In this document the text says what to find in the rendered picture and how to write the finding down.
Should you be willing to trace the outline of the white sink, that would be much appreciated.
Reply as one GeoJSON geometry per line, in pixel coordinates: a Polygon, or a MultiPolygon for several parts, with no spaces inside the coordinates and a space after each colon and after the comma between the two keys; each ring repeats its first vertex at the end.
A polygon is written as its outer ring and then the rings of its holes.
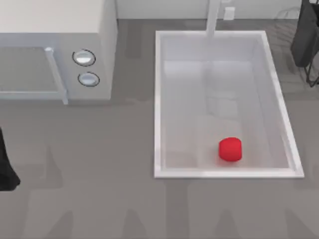
{"type": "Polygon", "coordinates": [[[265,31],[160,30],[155,53],[155,178],[304,178],[265,31]]]}

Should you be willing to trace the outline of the red cup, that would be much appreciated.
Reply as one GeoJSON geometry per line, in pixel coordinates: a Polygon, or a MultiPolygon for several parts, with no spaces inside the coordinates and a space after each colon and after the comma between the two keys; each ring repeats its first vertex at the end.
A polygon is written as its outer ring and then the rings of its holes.
{"type": "Polygon", "coordinates": [[[226,162],[237,162],[242,159],[242,141],[237,137],[222,139],[218,145],[219,158],[226,162]]]}

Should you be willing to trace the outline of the small microwave knob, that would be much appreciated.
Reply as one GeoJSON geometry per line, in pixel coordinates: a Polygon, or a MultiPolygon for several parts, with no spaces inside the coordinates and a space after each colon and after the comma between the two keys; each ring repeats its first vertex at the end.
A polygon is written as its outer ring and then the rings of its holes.
{"type": "Polygon", "coordinates": [[[100,83],[100,78],[93,72],[79,74],[78,82],[85,87],[95,87],[100,83]]]}

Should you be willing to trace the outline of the large microwave knob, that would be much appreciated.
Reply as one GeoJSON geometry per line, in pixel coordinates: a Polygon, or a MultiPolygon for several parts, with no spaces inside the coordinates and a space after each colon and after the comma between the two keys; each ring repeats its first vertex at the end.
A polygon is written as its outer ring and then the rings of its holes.
{"type": "Polygon", "coordinates": [[[90,50],[81,49],[72,53],[72,59],[77,65],[88,67],[94,65],[96,56],[90,50]]]}

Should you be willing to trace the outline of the pale microwave oven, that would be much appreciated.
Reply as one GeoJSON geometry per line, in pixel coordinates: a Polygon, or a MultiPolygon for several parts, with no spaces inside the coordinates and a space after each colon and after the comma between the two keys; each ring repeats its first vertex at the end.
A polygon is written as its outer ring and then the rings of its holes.
{"type": "Polygon", "coordinates": [[[51,47],[70,102],[111,98],[118,26],[115,0],[0,0],[0,47],[51,47]],[[72,53],[87,49],[94,65],[83,67],[72,53]],[[100,78],[85,87],[78,75],[100,78]]]}

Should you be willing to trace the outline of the tall white tap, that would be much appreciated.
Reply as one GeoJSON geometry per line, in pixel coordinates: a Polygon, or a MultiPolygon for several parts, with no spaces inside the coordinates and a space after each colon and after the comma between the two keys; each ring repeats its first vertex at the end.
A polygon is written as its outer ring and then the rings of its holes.
{"type": "Polygon", "coordinates": [[[208,1],[208,13],[207,13],[207,23],[206,23],[207,38],[213,38],[214,36],[220,4],[221,4],[221,0],[208,1]]]}

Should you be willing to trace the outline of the microwave oven door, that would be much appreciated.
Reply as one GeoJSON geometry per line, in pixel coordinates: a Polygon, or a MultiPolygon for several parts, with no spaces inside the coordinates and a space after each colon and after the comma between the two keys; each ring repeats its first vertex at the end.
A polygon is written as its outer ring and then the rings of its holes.
{"type": "Polygon", "coordinates": [[[0,100],[62,100],[45,47],[0,47],[0,100]]]}

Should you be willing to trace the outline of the white wall socket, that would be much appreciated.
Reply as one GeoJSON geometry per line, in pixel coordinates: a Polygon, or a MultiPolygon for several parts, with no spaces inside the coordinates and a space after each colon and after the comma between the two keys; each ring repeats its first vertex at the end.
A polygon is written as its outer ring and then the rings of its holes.
{"type": "Polygon", "coordinates": [[[226,7],[224,10],[223,20],[234,20],[235,19],[235,7],[226,7]]]}

